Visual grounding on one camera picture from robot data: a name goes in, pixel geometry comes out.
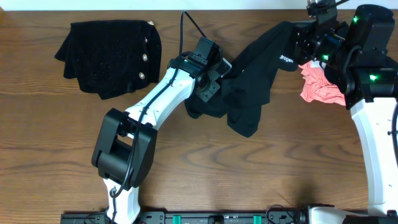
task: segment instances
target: black cloth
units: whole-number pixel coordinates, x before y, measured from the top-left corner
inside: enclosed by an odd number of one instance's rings
[[[282,22],[248,45],[232,62],[232,70],[219,81],[221,89],[205,103],[196,94],[185,100],[189,116],[207,114],[220,118],[227,114],[228,126],[237,133],[250,137],[261,117],[261,106],[269,103],[270,90],[278,68],[292,71],[297,64],[281,58],[293,24]]]
[[[65,62],[65,78],[77,78],[81,91],[105,100],[157,83],[161,55],[155,26],[115,20],[72,23],[55,58]]]

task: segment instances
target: pink rag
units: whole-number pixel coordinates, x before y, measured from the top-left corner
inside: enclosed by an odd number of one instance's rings
[[[307,102],[319,100],[324,103],[338,103],[345,106],[344,94],[336,85],[331,84],[321,68],[312,68],[311,62],[299,65],[303,69],[301,74],[305,80],[303,92],[300,96]]]

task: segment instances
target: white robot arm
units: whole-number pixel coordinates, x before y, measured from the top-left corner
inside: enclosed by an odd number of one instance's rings
[[[395,98],[375,98],[351,108],[368,177],[368,216],[386,217],[398,211],[398,167],[390,134],[396,104]],[[365,216],[328,206],[308,208],[311,224],[343,223],[347,215]]]
[[[109,192],[107,216],[118,224],[132,223],[140,212],[139,185],[153,162],[157,130],[175,107],[194,92],[203,101],[209,100],[220,88],[216,80],[232,67],[222,57],[220,48],[204,37],[194,52],[186,55],[170,61],[162,81],[140,102],[124,112],[111,109],[104,118],[92,164],[98,168]],[[134,139],[135,150],[118,140],[118,135]],[[129,184],[123,187],[121,182],[131,152],[132,174]],[[120,194],[112,197],[111,192],[119,192],[121,187]]]

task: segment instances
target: wood grain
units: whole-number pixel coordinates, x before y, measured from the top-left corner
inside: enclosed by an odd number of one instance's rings
[[[0,222],[59,223],[60,214],[108,206],[91,155],[105,113],[143,98],[154,85],[110,100],[83,93],[53,58],[71,22],[154,21],[161,76],[178,53],[178,11],[5,12],[0,23]],[[305,11],[195,11],[193,18],[229,59],[281,21]],[[350,20],[353,11],[341,11]],[[186,20],[184,49],[199,33]],[[389,55],[398,60],[395,31]],[[366,208],[363,155],[349,111],[306,103],[300,72],[279,71],[258,132],[236,134],[226,118],[191,119],[183,105],[159,131],[141,205],[177,210],[265,210],[279,203]]]

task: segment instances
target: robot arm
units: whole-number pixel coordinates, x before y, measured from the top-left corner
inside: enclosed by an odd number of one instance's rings
[[[299,64],[319,60],[334,71],[327,78],[345,95],[346,108],[351,111],[363,148],[368,215],[390,217],[398,211],[398,155],[392,141],[396,133],[391,135],[396,129],[392,128],[392,120],[398,99],[398,73],[396,67],[386,63],[390,60],[386,47],[395,26],[393,13],[385,7],[362,5],[348,27],[336,21],[335,6],[335,0],[308,5],[308,14],[317,20],[297,24],[290,37],[295,43],[291,57]],[[331,207],[308,207],[304,213],[306,223],[311,224],[355,223],[363,218]]]
[[[124,112],[111,109],[104,117],[91,162],[98,168],[108,192],[121,188],[127,171],[127,158],[132,150],[118,136],[128,136],[137,141],[129,184],[118,197],[108,196],[107,216],[116,223],[132,223],[140,212],[139,185],[152,166],[157,130],[163,122],[194,91],[203,101],[208,101],[220,88],[216,80],[231,70],[231,64],[222,57],[220,48],[203,37],[194,52],[185,55],[188,57],[170,61],[162,81],[140,102]],[[137,121],[151,100],[153,102],[139,124]]]

